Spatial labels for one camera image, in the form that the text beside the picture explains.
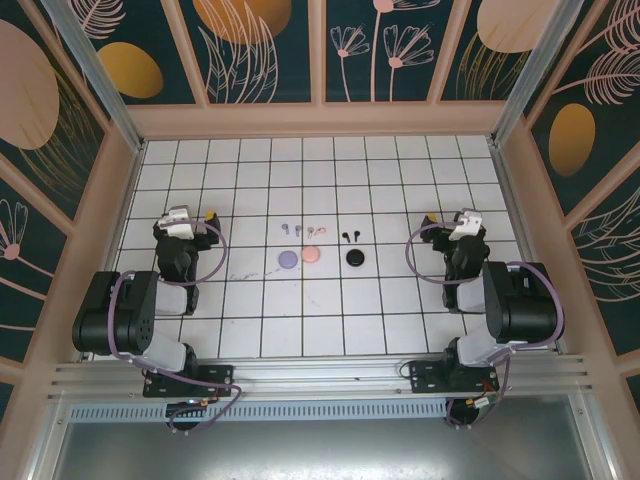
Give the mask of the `aluminium corner post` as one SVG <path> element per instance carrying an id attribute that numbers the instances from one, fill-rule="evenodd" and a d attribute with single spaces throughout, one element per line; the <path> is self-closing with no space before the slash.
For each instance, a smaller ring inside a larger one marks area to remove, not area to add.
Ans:
<path id="1" fill-rule="evenodd" d="M 143 137 L 135 126 L 120 93 L 115 88 L 96 50 L 77 22 L 66 0 L 41 0 L 74 58 L 93 85 L 102 104 L 134 153 L 139 153 Z"/>
<path id="2" fill-rule="evenodd" d="M 583 3 L 584 0 L 559 0 L 491 132 L 491 147 L 500 149 L 508 140 L 538 84 L 575 24 Z"/>

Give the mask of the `grey metal panel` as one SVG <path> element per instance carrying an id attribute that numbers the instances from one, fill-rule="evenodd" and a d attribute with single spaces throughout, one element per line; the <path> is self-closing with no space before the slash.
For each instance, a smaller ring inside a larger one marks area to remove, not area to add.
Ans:
<path id="1" fill-rule="evenodd" d="M 19 480 L 628 480 L 585 394 L 511 397 L 479 425 L 440 418 L 155 422 L 47 409 Z"/>

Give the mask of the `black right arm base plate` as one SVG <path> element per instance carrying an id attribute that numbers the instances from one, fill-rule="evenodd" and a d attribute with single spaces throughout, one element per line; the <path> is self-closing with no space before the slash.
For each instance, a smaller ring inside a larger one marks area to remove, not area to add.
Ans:
<path id="1" fill-rule="evenodd" d="M 482 394 L 498 391 L 500 384 L 492 367 L 447 365 L 444 361 L 412 361 L 409 377 L 414 394 Z"/>

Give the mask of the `aluminium mounting rail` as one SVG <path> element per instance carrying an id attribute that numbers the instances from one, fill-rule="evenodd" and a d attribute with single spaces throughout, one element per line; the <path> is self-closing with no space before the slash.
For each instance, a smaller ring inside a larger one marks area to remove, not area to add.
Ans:
<path id="1" fill-rule="evenodd" d="M 243 398 L 347 400 L 410 397 L 406 355 L 231 359 Z M 142 400 L 141 370 L 120 361 L 60 364 L 45 387 L 50 400 Z M 522 352 L 510 364 L 506 392 L 537 396 L 588 392 L 594 387 L 583 358 L 554 352 Z"/>

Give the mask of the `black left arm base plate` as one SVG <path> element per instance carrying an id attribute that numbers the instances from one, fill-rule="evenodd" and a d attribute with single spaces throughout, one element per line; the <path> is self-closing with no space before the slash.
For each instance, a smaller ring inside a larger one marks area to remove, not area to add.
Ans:
<path id="1" fill-rule="evenodd" d="M 142 395 L 144 398 L 182 398 L 182 397 L 229 397 L 229 385 L 233 381 L 232 365 L 198 365 L 187 367 L 176 375 L 199 382 L 222 384 L 224 388 L 205 387 L 178 381 L 166 375 L 144 372 Z"/>

